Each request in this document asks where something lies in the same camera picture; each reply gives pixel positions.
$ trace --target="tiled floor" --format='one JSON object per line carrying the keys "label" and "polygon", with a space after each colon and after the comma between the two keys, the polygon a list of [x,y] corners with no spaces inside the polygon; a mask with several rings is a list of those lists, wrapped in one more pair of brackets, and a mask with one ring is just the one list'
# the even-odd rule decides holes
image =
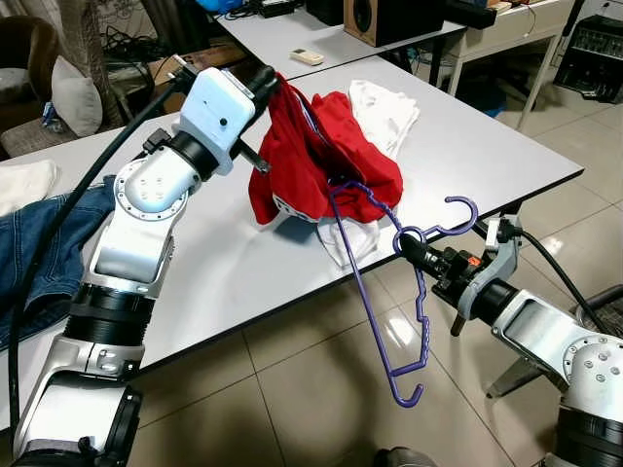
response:
{"label": "tiled floor", "polygon": [[[586,166],[578,180],[525,203],[541,238],[586,295],[623,282],[623,106],[547,85],[526,134]],[[513,124],[521,105],[499,119]],[[480,252],[474,234],[444,240]],[[533,248],[513,277],[562,308],[571,298]],[[365,274],[395,364],[419,355],[413,273],[394,262]],[[145,392],[130,465],[370,466],[380,447],[427,452],[440,467],[532,466],[552,446],[557,391],[544,378],[499,400],[486,388],[516,358],[481,323],[451,338],[454,312],[429,294],[431,355],[415,379],[420,404],[390,396],[352,283],[251,325],[160,368]]]}

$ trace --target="purple hanger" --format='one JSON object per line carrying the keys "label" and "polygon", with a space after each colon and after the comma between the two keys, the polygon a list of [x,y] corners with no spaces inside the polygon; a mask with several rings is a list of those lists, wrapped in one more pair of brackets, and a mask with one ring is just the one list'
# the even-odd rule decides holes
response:
{"label": "purple hanger", "polygon": [[374,312],[372,310],[372,305],[370,304],[370,299],[368,298],[368,294],[363,285],[363,281],[361,280],[361,273],[359,272],[359,267],[357,266],[357,262],[354,259],[354,255],[352,254],[352,249],[350,248],[350,243],[348,242],[348,237],[346,231],[344,230],[344,225],[342,224],[342,218],[340,217],[340,211],[338,209],[338,205],[335,201],[335,196],[342,190],[350,187],[356,187],[367,195],[368,200],[375,205],[376,207],[383,210],[383,212],[387,215],[387,217],[391,220],[397,232],[393,238],[393,249],[397,255],[402,255],[402,251],[400,250],[400,235],[405,233],[413,233],[419,237],[419,240],[423,243],[426,243],[426,237],[430,234],[440,233],[443,235],[461,235],[470,231],[473,225],[476,223],[478,219],[478,208],[474,201],[465,197],[447,197],[445,199],[446,202],[462,202],[469,207],[470,210],[470,218],[469,221],[459,227],[457,229],[444,229],[441,226],[434,226],[425,231],[417,228],[417,227],[402,227],[398,218],[391,211],[389,206],[385,203],[380,202],[374,198],[374,194],[372,190],[370,190],[365,185],[362,185],[359,182],[349,181],[345,184],[330,190],[329,192],[329,200],[331,201],[331,206],[333,208],[333,213],[335,214],[335,219],[338,222],[338,227],[340,228],[340,234],[342,235],[342,240],[344,241],[344,246],[346,247],[348,253],[348,259],[350,260],[350,265],[352,267],[352,272],[354,274],[355,281],[357,283],[357,287],[359,289],[359,293],[361,294],[361,299],[363,300],[363,305],[366,309],[366,313],[368,314],[368,320],[370,321],[370,326],[372,326],[372,332],[374,333],[374,339],[377,342],[377,348],[379,349],[379,353],[381,354],[381,360],[383,361],[383,366],[385,367],[385,374],[387,375],[387,380],[389,381],[389,387],[391,388],[391,394],[393,398],[398,403],[398,405],[411,408],[415,406],[419,401],[420,397],[424,391],[424,387],[422,384],[418,384],[416,389],[413,392],[413,395],[409,399],[403,399],[400,396],[400,392],[398,391],[398,387],[396,384],[396,379],[408,373],[414,372],[426,366],[426,362],[428,360],[428,349],[429,349],[429,341],[430,341],[430,326],[428,323],[428,316],[426,316],[423,312],[423,301],[426,298],[426,286],[424,283],[424,276],[421,269],[415,268],[416,272],[416,280],[418,282],[418,290],[419,294],[416,297],[416,318],[418,322],[421,323],[421,350],[420,350],[420,360],[417,362],[410,363],[408,365],[404,365],[399,368],[391,368],[389,364],[389,358],[387,357],[387,351],[385,349],[385,344],[383,342],[383,338],[381,337],[381,332],[379,330],[379,325],[377,324],[377,320],[375,318]]}

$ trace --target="wooden speaker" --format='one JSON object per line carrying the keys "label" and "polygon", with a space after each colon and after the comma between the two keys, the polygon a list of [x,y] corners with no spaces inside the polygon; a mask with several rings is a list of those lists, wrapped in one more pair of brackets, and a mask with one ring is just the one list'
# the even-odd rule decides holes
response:
{"label": "wooden speaker", "polygon": [[344,29],[379,47],[441,29],[445,0],[344,0]]}

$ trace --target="white table surface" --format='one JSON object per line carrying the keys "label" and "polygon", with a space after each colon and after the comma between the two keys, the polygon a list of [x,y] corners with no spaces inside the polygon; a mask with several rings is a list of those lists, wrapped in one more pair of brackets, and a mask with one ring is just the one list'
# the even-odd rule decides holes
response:
{"label": "white table surface", "polygon": [[[529,198],[579,174],[582,167],[513,129],[477,112],[379,57],[370,57],[294,80],[307,96],[346,90],[367,78],[418,100],[421,115],[398,156],[405,192],[398,215],[405,225],[453,227],[467,209],[444,203],[468,196],[489,213]],[[115,173],[158,126],[175,115],[145,123],[103,173]],[[265,115],[244,136],[259,148],[270,119]],[[3,162],[54,160],[62,170],[55,193],[73,188],[118,130]],[[329,258],[314,226],[290,218],[259,229],[248,200],[251,166],[240,159],[227,177],[215,176],[189,202],[176,228],[177,248],[145,336],[143,367],[209,340],[251,319],[300,299],[348,275]],[[382,221],[379,248],[361,263],[370,267],[393,255],[393,230]],[[59,324],[20,344],[21,402],[25,403]],[[8,426],[7,352],[0,354],[0,427]]]}
{"label": "white table surface", "polygon": [[[303,8],[273,18],[255,15],[227,20],[220,17],[218,22],[252,54],[287,80],[466,29],[463,25],[445,21],[439,31],[375,48],[345,32],[343,24],[327,26]],[[322,54],[324,61],[316,66],[301,63],[290,58],[290,52],[295,49]]]}

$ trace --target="robotic arm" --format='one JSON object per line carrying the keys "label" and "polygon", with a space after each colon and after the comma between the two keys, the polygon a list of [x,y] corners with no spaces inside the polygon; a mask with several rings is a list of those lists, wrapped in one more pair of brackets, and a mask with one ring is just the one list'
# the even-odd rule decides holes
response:
{"label": "robotic arm", "polygon": [[567,312],[506,280],[517,267],[517,216],[491,220],[482,258],[443,252],[404,234],[405,258],[435,279],[433,293],[465,320],[479,318],[493,335],[540,369],[561,390],[553,453],[546,467],[623,465],[623,341],[580,327]]}
{"label": "robotic arm", "polygon": [[154,133],[144,146],[149,154],[115,179],[112,219],[19,420],[15,466],[126,465],[141,395],[125,381],[140,366],[173,228],[188,198],[212,173],[229,173],[237,154],[269,169],[239,137],[265,110],[274,70],[245,87],[226,71],[181,64],[192,87],[175,133]]}

